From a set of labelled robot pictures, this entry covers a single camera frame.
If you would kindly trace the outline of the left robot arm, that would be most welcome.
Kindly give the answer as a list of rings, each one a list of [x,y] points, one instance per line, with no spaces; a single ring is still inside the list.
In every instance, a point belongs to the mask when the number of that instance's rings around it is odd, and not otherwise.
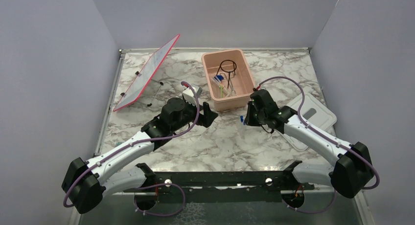
[[[150,190],[154,178],[149,171],[122,171],[122,168],[186,134],[194,126],[208,128],[217,117],[218,113],[207,102],[200,103],[192,96],[168,99],[161,113],[127,141],[97,157],[88,160],[78,157],[69,164],[61,186],[65,193],[63,206],[75,207],[78,213],[84,214],[107,195],[133,187]]]

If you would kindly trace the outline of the white plastic lid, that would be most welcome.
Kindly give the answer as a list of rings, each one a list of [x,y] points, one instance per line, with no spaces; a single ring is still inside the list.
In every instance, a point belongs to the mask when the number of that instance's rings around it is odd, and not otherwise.
[[[305,93],[305,101],[301,108],[301,115],[307,121],[324,131],[330,130],[331,127],[337,122],[336,115],[313,95],[307,92]],[[305,144],[297,139],[286,134],[283,134],[282,136],[296,151],[303,152],[308,149]]]

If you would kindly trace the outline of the red framed whiteboard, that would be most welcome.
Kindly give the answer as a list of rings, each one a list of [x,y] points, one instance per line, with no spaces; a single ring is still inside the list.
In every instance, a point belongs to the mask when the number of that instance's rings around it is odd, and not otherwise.
[[[142,95],[145,88],[150,83],[151,79],[180,38],[180,34],[177,34],[170,41],[165,43],[162,47],[156,50],[148,59],[143,68],[138,72],[135,79],[132,81],[128,89],[124,92],[122,98],[115,105],[113,111],[117,112],[133,103],[135,103]]]

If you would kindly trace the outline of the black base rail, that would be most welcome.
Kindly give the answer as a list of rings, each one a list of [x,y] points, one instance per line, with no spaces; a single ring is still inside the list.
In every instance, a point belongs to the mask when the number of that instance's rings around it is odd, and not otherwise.
[[[281,193],[313,190],[299,183],[289,170],[236,172],[154,172],[145,185],[155,189],[140,190],[134,186],[137,202],[155,203],[230,203],[281,202]]]

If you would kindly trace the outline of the whiteboard metal leg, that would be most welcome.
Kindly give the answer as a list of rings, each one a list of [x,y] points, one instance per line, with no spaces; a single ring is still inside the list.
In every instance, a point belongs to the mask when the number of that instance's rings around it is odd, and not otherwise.
[[[151,100],[151,102],[150,102],[149,104],[147,104],[147,107],[150,107],[150,106],[152,106],[152,105],[153,105],[153,102],[155,101],[155,99],[156,99],[157,95],[159,94],[160,90],[161,90],[161,89],[162,89],[162,87],[164,86],[164,82],[162,82],[162,81],[160,81],[160,82],[159,82],[159,84],[160,84],[160,86],[159,86],[159,88],[158,88],[158,90],[157,90],[156,94],[153,96],[153,99]]]

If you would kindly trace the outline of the pink plastic bin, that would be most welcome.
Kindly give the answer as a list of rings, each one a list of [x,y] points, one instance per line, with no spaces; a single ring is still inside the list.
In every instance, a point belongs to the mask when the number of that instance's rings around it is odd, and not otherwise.
[[[255,81],[245,54],[240,49],[228,49],[209,52],[202,55],[210,96],[217,111],[242,108],[250,101],[250,95],[255,88]],[[220,97],[220,83],[214,79],[215,75],[222,75],[225,79],[220,82],[226,87],[228,94],[228,80],[232,80],[237,95]]]

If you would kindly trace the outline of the metal crucible tongs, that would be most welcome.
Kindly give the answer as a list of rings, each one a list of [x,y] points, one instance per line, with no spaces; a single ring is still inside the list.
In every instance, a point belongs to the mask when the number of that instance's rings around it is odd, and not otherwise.
[[[234,86],[233,86],[233,83],[232,83],[231,79],[228,80],[228,88],[227,89],[228,89],[228,94],[227,94],[226,97],[231,97],[231,96],[236,96],[237,95],[236,90],[234,89]]]

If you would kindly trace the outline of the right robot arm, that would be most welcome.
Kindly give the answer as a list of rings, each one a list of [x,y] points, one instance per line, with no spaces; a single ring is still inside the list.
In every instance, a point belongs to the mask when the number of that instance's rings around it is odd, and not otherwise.
[[[289,106],[278,107],[266,90],[250,95],[245,123],[268,126],[293,137],[316,151],[326,164],[301,163],[282,176],[283,185],[295,189],[301,183],[332,186],[340,195],[353,198],[375,176],[368,147],[338,139],[303,119]]]

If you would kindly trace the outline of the green red yellow stirring rods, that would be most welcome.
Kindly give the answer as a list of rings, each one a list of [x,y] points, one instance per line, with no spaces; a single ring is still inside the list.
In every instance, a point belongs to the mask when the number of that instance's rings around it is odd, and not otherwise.
[[[226,87],[223,85],[223,83],[220,83],[220,97],[224,98],[227,95]]]

